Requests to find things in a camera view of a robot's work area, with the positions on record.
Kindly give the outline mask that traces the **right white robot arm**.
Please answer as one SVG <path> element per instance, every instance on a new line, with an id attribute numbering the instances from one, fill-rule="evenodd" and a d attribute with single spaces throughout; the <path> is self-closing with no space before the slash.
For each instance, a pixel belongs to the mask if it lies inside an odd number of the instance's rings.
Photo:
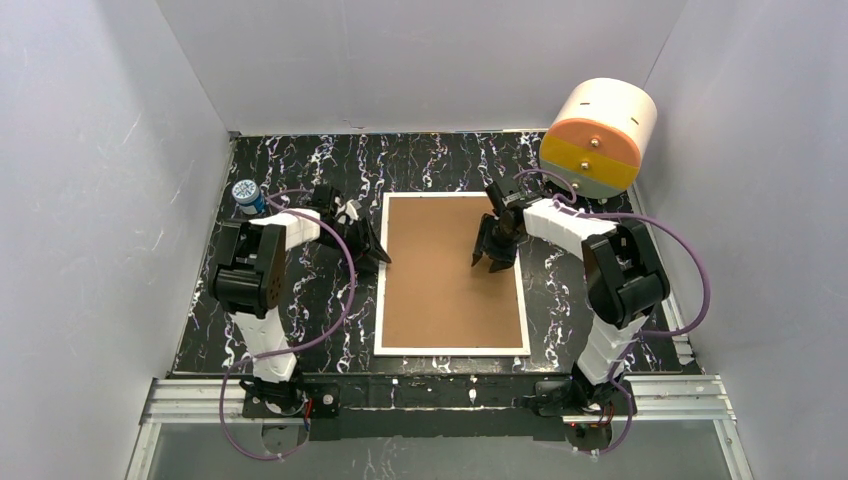
<path id="1" fill-rule="evenodd" d="M 562 201 L 523 191 L 509 178 L 489 184 L 485 193 L 492 210 L 481 218 L 472 261 L 488 257 L 492 273 L 510 269 L 526 236 L 580 259 L 594 318 L 573 376 L 586 386 L 618 378 L 627 347 L 670 293 L 645 226 L 632 219 L 616 223 L 569 213 Z"/>

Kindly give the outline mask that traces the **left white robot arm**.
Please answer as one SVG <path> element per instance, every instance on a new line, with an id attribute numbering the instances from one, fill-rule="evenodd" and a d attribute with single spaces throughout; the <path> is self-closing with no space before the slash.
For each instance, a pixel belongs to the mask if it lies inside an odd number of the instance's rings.
<path id="1" fill-rule="evenodd" d="M 311 242 L 337 247 L 352 279 L 391 262 L 367 210 L 326 183 L 309 192 L 303 207 L 221 225 L 209 291 L 241 332 L 259 382 L 282 384 L 295 373 L 301 349 L 287 343 L 279 304 L 286 254 Z"/>

